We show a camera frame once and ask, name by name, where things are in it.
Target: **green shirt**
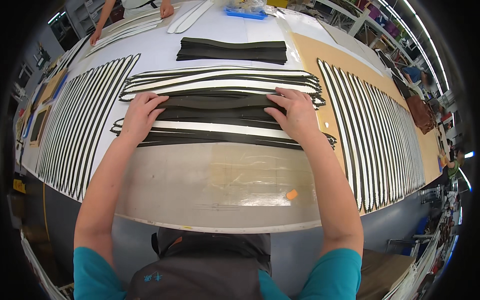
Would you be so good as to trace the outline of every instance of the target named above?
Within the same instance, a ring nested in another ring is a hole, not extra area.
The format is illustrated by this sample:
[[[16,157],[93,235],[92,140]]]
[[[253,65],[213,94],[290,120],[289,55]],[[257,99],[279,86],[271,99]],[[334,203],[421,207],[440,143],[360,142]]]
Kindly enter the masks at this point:
[[[448,168],[448,179],[452,179],[453,176],[458,172],[458,162],[456,160],[453,161],[455,163],[455,166],[453,168]]]

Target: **brown leather bag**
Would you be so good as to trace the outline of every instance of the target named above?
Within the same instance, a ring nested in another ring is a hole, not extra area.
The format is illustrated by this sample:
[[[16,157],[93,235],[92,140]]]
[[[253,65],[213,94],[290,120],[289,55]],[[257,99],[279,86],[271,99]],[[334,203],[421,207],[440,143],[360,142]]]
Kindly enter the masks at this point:
[[[435,114],[430,105],[420,99],[419,95],[409,97],[407,105],[415,125],[420,128],[423,134],[427,134],[427,132],[435,128]]]

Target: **plastic bag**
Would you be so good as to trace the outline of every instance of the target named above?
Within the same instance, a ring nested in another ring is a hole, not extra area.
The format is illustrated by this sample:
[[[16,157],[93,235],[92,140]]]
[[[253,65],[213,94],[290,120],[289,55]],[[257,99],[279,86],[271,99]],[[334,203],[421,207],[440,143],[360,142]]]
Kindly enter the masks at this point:
[[[258,13],[266,4],[267,0],[230,0],[227,8],[232,12]]]

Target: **teal shirt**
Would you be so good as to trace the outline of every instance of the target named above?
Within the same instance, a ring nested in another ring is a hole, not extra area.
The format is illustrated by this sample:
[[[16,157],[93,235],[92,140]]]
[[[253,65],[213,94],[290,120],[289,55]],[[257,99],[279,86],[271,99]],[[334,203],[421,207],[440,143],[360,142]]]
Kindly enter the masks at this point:
[[[360,287],[361,257],[351,249],[336,249],[322,256],[313,267],[299,300],[355,299]],[[95,251],[73,251],[75,300],[123,300],[127,294],[112,267]],[[265,271],[258,271],[265,300],[289,299]]]

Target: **hand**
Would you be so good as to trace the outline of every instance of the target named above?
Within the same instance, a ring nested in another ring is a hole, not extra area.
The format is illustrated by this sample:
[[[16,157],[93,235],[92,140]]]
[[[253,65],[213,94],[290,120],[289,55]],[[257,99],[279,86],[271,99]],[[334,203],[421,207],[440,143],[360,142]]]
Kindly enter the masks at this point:
[[[173,6],[167,1],[162,1],[160,5],[160,17],[166,18],[168,16],[173,15]]]
[[[264,108],[264,110],[275,118],[289,137],[302,145],[311,139],[318,139],[319,135],[323,136],[318,128],[315,109],[308,94],[280,87],[275,90],[284,97],[267,95],[267,98],[285,108],[287,115],[285,116],[276,108]]]
[[[95,32],[92,34],[90,37],[90,45],[95,46],[96,42],[100,39],[100,36],[102,35],[102,28],[97,27]]]
[[[155,93],[137,94],[130,102],[120,133],[120,138],[136,147],[143,141],[153,122],[164,108],[155,109],[156,106],[168,99],[168,96],[157,96]]]

